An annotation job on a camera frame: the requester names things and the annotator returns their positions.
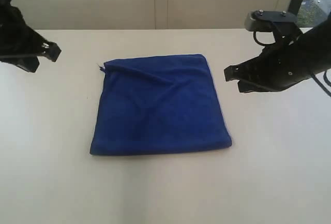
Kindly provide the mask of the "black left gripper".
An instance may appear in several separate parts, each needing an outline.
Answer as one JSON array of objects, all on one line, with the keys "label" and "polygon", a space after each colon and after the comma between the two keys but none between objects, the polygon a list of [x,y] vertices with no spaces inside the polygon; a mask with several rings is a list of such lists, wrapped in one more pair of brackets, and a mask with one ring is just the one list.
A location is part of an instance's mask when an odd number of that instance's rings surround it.
[{"label": "black left gripper", "polygon": [[42,41],[11,0],[1,0],[1,62],[35,73],[40,65],[37,56],[56,62],[62,52],[56,43]]}]

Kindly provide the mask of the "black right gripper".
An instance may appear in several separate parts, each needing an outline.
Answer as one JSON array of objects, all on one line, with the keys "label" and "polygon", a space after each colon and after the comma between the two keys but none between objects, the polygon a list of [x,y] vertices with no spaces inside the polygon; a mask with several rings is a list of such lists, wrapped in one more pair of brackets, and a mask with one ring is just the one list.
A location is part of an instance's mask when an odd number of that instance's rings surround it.
[{"label": "black right gripper", "polygon": [[330,91],[330,17],[305,33],[296,22],[273,24],[273,34],[259,58],[225,68],[225,81],[239,80],[240,93],[283,91],[308,79]]}]

